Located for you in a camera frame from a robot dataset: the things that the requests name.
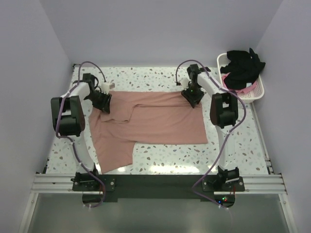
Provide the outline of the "salmon pink t shirt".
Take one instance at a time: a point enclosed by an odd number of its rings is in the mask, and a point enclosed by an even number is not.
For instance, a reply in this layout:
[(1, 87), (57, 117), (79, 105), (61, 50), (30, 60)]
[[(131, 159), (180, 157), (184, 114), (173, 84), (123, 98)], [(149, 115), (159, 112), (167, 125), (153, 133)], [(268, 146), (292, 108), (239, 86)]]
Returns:
[(202, 105), (192, 108), (179, 92), (113, 91), (110, 113), (93, 108), (88, 120), (102, 173), (132, 164), (136, 143), (208, 142)]

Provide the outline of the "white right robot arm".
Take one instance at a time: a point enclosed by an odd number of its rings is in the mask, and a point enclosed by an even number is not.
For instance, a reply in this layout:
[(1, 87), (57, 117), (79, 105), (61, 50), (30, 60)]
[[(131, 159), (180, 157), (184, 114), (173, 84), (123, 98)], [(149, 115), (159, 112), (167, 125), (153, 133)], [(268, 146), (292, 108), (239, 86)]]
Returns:
[(216, 90), (220, 84), (208, 76), (209, 69), (198, 65), (190, 65), (187, 68), (189, 78), (183, 78), (180, 83), (184, 90), (181, 95), (194, 108), (202, 100), (205, 93), (211, 97), (210, 121), (215, 126), (219, 140), (219, 159), (217, 175), (210, 179), (209, 186), (214, 189), (227, 191), (240, 177), (236, 154), (235, 139), (232, 136), (232, 127), (238, 120), (238, 100), (235, 94), (222, 89)]

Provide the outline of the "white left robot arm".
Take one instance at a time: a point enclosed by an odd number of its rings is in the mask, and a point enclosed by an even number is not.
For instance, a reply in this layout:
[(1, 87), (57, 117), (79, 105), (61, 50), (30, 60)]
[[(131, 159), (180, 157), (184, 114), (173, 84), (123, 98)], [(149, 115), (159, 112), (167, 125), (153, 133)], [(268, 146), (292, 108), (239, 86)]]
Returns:
[(86, 119), (82, 102), (89, 100), (92, 106), (103, 113), (110, 113), (114, 83), (99, 84), (97, 77), (90, 73), (82, 80), (73, 82), (67, 93), (51, 99), (52, 124), (59, 139), (67, 139), (76, 162), (76, 173), (72, 179), (75, 191), (99, 190), (104, 188), (94, 160), (90, 157), (85, 140)]

